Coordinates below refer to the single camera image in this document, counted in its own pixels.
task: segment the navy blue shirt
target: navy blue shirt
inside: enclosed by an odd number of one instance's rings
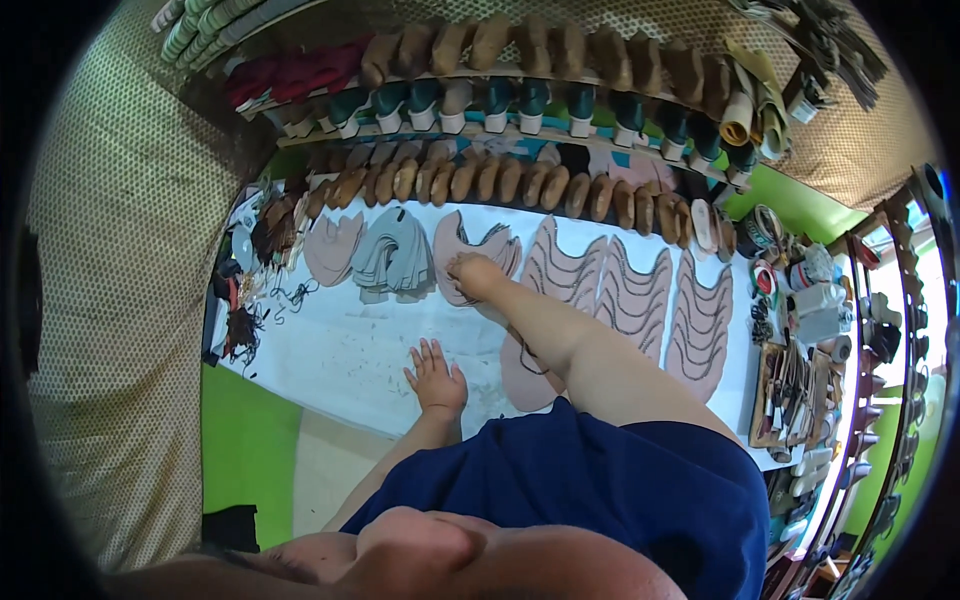
[[[548,414],[490,420],[402,461],[341,531],[394,506],[589,529],[642,553],[691,600],[752,600],[763,584],[763,476],[743,448],[689,423],[614,427],[558,397]]]

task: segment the woman's hand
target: woman's hand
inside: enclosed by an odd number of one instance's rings
[[[477,252],[460,252],[446,264],[458,290],[486,302],[497,285],[508,280],[495,262]]]
[[[456,363],[447,370],[440,342],[428,344],[420,338],[420,351],[410,348],[416,374],[404,368],[410,387],[417,394],[425,415],[436,415],[444,420],[459,420],[467,405],[467,380]]]

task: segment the patterned fabric wall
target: patterned fabric wall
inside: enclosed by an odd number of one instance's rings
[[[822,111],[808,125],[791,125],[794,156],[765,162],[850,208],[869,210],[900,187],[911,164],[935,155],[900,72],[849,0],[838,1],[852,12],[853,29],[892,67],[876,86],[880,97],[876,108],[864,112],[843,82],[835,79],[829,95],[839,106]],[[766,50],[781,86],[799,62],[782,37],[743,18],[726,0],[374,0],[363,6],[380,30],[434,14],[460,20],[503,11],[515,24],[524,14],[537,12],[551,24],[573,19],[588,32],[607,23],[624,37],[639,30],[661,41],[679,37],[704,54],[722,53],[723,39],[730,37],[747,48]],[[508,47],[501,58],[515,60],[516,48]]]
[[[39,445],[108,571],[199,540],[204,294],[260,159],[244,156],[249,136],[172,93],[182,81],[149,27],[163,2],[122,5],[93,41],[50,117],[28,217],[45,309],[30,382]]]

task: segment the white table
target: white table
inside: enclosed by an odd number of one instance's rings
[[[339,219],[363,212],[368,224],[391,206],[367,208],[354,202],[347,209],[330,211]],[[454,210],[463,215],[469,239],[479,241],[497,223],[509,224],[513,235],[523,243],[524,257],[533,243],[543,215],[496,205],[446,204],[442,207],[408,202],[403,205],[423,224],[432,245],[433,232],[443,216]],[[664,247],[659,236],[644,238],[635,231],[573,221],[557,217],[558,245],[566,253],[582,254],[600,235],[616,235],[623,242],[631,266],[647,272]],[[681,251],[670,248],[674,274]],[[697,278],[713,285],[725,265],[715,256],[697,262]],[[759,349],[750,340],[751,281],[748,261],[736,256],[733,268],[733,316],[729,330],[727,362],[723,378],[708,403],[720,419],[733,429],[744,445],[750,427],[756,393]],[[519,279],[521,268],[515,275]],[[310,272],[302,256],[291,273],[284,272],[280,287],[293,293],[306,282]],[[500,381],[499,352],[506,330],[503,318],[489,307],[457,308],[435,292],[412,304],[397,303],[393,296],[381,304],[363,304],[359,288],[348,279],[333,288],[320,288],[305,298],[298,313],[293,313],[283,297],[260,300],[262,309],[271,309],[259,332],[260,347],[245,376],[256,373],[254,383],[297,404],[347,425],[396,439],[402,436],[420,413],[417,398],[410,390],[402,369],[410,365],[409,347],[420,337],[436,338],[444,346],[447,359],[456,361],[468,381],[468,403],[463,414],[464,436],[475,435],[489,420],[500,416],[518,417],[520,413],[503,393]],[[670,294],[664,352],[672,323],[674,293]],[[279,316],[283,324],[275,322]],[[221,364],[235,372],[243,365],[228,360]],[[747,448],[762,470],[784,465],[773,461],[766,450]],[[799,462],[803,447],[794,449],[790,464]]]

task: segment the woman's arm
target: woman's arm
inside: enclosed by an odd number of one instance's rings
[[[447,269],[460,289],[500,311],[567,387],[577,410],[616,426],[688,422],[738,444],[730,428],[630,340],[590,315],[506,278],[487,257],[460,254]]]
[[[443,349],[437,340],[428,344],[420,339],[420,351],[410,348],[410,355],[414,371],[404,369],[403,372],[417,394],[422,413],[413,427],[360,480],[323,531],[340,531],[350,517],[380,489],[387,474],[403,459],[418,450],[432,450],[462,440],[460,415],[467,404],[464,374],[456,363],[447,368]]]

